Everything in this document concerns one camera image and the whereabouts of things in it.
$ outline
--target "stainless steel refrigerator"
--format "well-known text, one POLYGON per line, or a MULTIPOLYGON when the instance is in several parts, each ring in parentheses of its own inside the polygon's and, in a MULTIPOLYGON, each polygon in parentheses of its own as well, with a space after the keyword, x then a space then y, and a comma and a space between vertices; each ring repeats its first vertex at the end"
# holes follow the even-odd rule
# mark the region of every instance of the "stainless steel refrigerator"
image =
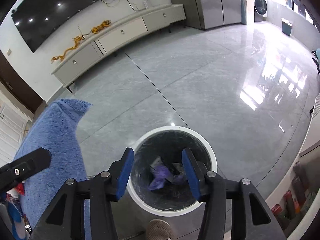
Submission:
POLYGON ((197 29, 241 22, 241 0, 171 0, 183 4, 186 25, 197 29))

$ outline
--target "television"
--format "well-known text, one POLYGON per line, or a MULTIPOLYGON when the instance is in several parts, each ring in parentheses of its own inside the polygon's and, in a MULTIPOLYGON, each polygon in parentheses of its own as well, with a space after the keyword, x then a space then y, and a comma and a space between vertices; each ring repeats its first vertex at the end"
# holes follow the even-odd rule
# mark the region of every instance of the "television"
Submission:
POLYGON ((99 0, 23 0, 12 19, 32 52, 73 15, 99 0))

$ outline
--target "gray wall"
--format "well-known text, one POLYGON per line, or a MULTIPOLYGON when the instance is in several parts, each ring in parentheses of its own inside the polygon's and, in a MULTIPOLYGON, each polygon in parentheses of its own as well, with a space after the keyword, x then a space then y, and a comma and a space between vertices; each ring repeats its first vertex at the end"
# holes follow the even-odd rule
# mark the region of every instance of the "gray wall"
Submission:
POLYGON ((294 12, 275 1, 268 0, 268 17, 267 21, 282 27, 281 18, 287 19, 292 23, 292 32, 297 40, 304 44, 308 49, 320 48, 320 33, 316 27, 308 22, 305 17, 294 12))

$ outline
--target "washing machine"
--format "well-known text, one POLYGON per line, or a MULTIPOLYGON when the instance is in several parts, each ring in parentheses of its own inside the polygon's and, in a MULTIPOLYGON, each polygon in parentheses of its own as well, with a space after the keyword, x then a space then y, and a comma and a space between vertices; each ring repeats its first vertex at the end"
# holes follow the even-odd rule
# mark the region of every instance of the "washing machine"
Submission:
POLYGON ((261 22, 262 16, 267 12, 266 0, 253 0, 254 3, 254 21, 261 22))

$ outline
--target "bottle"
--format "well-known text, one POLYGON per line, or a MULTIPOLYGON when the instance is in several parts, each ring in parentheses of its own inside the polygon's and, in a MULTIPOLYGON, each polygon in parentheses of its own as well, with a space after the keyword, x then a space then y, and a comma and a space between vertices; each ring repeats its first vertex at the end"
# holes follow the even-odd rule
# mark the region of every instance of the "bottle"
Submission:
POLYGON ((288 227, 290 221, 285 216, 285 212, 282 210, 281 206, 279 204, 276 204, 273 206, 271 211, 275 215, 276 219, 278 220, 282 230, 285 230, 288 227))
POLYGON ((308 177, 307 177, 306 170, 302 166, 300 161, 297 161, 295 163, 295 165, 293 166, 293 170, 296 173, 296 175, 299 176, 299 178, 300 178, 300 180, 302 182, 303 188, 306 191, 309 188, 309 180, 308 180, 308 177))
POLYGON ((306 196, 304 195, 304 188, 303 188, 303 184, 300 180, 300 178, 298 176, 296 176, 293 180, 292 180, 292 187, 294 189, 294 192, 297 196, 297 200, 299 202, 299 205, 302 207, 303 204, 306 201, 306 196))
POLYGON ((292 194, 291 194, 291 190, 288 190, 285 194, 284 194, 284 199, 287 203, 286 208, 287 208, 287 212, 288 212, 288 216, 289 219, 292 220, 295 218, 296 216, 296 211, 294 208, 294 203, 293 203, 293 198, 292 198, 292 194))
POLYGON ((300 206, 299 206, 299 203, 296 198, 293 200, 293 203, 294 203, 294 209, 296 210, 296 214, 299 214, 300 213, 300 206))

